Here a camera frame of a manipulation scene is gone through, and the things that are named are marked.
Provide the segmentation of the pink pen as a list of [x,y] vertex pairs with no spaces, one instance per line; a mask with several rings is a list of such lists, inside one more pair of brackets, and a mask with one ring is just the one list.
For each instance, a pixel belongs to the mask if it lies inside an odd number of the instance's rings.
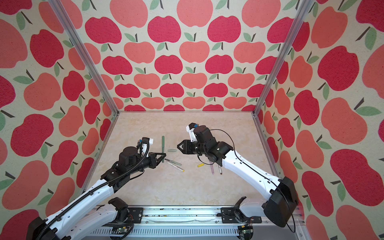
[[211,173],[212,173],[212,175],[214,175],[214,174],[215,174],[214,165],[213,165],[213,164],[210,165],[210,168],[211,168]]

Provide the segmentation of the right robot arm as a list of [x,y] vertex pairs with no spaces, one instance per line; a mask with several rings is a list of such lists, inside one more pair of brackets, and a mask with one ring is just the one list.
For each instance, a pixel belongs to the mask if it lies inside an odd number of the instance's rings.
[[191,123],[186,131],[190,139],[177,145],[184,155],[196,155],[198,159],[205,156],[210,165],[217,164],[240,176],[266,200],[261,205],[265,216],[278,227],[287,225],[299,204],[294,182],[290,178],[281,179],[258,168],[236,151],[235,144],[218,142],[205,125]]

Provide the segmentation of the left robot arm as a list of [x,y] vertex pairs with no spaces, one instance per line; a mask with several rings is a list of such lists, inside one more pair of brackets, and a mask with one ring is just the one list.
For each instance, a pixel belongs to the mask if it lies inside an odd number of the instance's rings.
[[126,147],[119,160],[92,187],[61,210],[46,219],[33,220],[27,231],[28,240],[81,240],[99,227],[109,227],[118,233],[118,240],[127,237],[142,219],[142,209],[131,209],[122,199],[113,198],[118,190],[143,174],[146,168],[155,169],[165,153],[149,151],[144,142]]

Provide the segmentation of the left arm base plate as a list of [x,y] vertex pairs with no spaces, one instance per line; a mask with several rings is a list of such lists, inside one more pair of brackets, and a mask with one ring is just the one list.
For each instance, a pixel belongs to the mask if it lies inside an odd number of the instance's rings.
[[134,224],[140,224],[143,218],[144,208],[129,207],[129,220]]

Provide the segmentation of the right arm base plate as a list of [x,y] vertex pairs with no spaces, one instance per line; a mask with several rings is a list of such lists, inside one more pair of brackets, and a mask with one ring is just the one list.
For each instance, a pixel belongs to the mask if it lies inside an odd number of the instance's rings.
[[247,217],[244,215],[239,208],[221,208],[220,212],[216,215],[222,219],[223,224],[261,224],[261,217]]

